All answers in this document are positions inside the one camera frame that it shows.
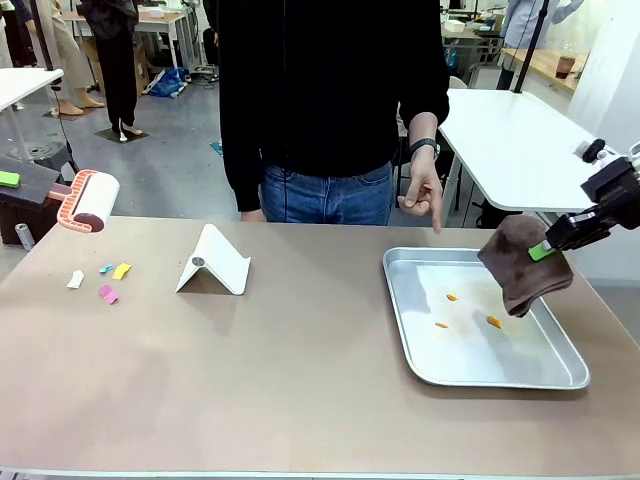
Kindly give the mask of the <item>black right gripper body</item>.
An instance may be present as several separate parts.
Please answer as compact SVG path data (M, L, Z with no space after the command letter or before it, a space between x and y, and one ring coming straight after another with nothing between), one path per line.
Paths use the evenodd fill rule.
M625 229L639 227L639 172L628 157L618 157L590 176L582 190L594 205L598 225Z

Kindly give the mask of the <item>person's left hand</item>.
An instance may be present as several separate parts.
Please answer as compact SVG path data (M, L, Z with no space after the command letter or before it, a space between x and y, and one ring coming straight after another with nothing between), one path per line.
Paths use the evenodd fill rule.
M442 228L443 189L435 168L435 150L426 145L420 147L410 163L410 184L405 195L398 197L400 208L414 216L431 215L432 228L440 233Z

